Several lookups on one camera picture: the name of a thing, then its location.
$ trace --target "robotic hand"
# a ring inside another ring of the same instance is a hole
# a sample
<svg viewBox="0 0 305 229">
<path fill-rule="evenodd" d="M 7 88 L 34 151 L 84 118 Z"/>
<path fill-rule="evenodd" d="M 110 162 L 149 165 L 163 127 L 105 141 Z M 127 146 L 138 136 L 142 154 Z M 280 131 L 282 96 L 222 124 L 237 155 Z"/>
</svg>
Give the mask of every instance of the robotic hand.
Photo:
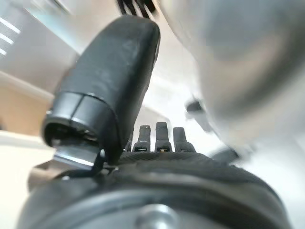
<svg viewBox="0 0 305 229">
<path fill-rule="evenodd" d="M 42 125 L 51 161 L 33 168 L 17 229 L 290 229 L 261 179 L 196 153 L 182 128 L 130 135 L 149 86 L 158 26 L 123 16 L 93 40 L 63 80 Z"/>
<path fill-rule="evenodd" d="M 121 13 L 123 15 L 127 14 L 125 7 L 127 7 L 129 9 L 129 11 L 132 15 L 134 15 L 134 16 L 137 15 L 133 0 L 117 0 L 117 2 L 118 2 L 118 6 L 121 10 Z M 156 8 L 155 8 L 152 0 L 135 0 L 135 3 L 138 5 L 142 16 L 145 18 L 149 18 L 145 6 L 151 13 L 154 13 L 156 11 Z"/>
</svg>

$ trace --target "black padding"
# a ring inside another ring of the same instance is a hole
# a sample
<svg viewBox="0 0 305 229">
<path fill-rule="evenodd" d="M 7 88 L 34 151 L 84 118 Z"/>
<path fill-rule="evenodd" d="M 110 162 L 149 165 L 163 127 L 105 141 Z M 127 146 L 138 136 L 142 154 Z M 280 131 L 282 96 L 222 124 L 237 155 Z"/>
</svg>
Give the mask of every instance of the black padding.
<svg viewBox="0 0 305 229">
<path fill-rule="evenodd" d="M 76 108 L 72 113 L 99 119 L 99 125 L 79 117 L 72 117 L 71 123 L 93 131 L 109 163 L 118 160 L 132 132 L 149 86 L 159 40 L 159 27 L 153 21 L 120 17 L 97 35 L 61 83 L 58 94 L 75 93 L 100 101 L 92 108 L 81 101 L 87 109 Z"/>
</svg>

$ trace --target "black robotic finger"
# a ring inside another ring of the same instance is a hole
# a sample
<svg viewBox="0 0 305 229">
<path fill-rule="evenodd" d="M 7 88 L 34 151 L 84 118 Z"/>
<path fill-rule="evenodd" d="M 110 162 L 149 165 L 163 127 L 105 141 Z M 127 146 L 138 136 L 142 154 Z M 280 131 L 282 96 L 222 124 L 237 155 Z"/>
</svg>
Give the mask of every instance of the black robotic finger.
<svg viewBox="0 0 305 229">
<path fill-rule="evenodd" d="M 132 13 L 133 16 L 137 16 L 137 12 L 135 11 L 135 7 L 131 0 L 125 0 L 125 4 L 130 10 L 130 13 Z"/>
<path fill-rule="evenodd" d="M 133 146 L 133 152 L 150 152 L 151 150 L 151 127 L 149 125 L 142 125 L 140 127 L 140 134 L 138 141 Z"/>
<path fill-rule="evenodd" d="M 142 16 L 144 18 L 149 18 L 148 13 L 146 12 L 145 4 L 144 4 L 143 0 L 135 0 L 135 1 L 139 6 L 139 9 L 141 11 Z"/>
<path fill-rule="evenodd" d="M 196 153 L 194 146 L 186 140 L 185 131 L 182 127 L 173 129 L 173 141 L 176 152 L 193 152 Z"/>
<path fill-rule="evenodd" d="M 157 123 L 155 152 L 172 152 L 166 123 Z"/>
<path fill-rule="evenodd" d="M 152 0 L 144 0 L 144 3 L 151 13 L 154 13 L 156 11 L 156 7 L 154 6 L 154 3 Z"/>
<path fill-rule="evenodd" d="M 118 6 L 120 8 L 121 14 L 127 14 L 123 0 L 117 0 Z"/>
<path fill-rule="evenodd" d="M 133 132 L 134 132 L 134 129 L 133 129 L 132 133 L 130 134 L 128 142 L 127 142 L 127 144 L 125 146 L 125 151 L 127 151 L 127 152 L 130 152 L 132 150 Z"/>
</svg>

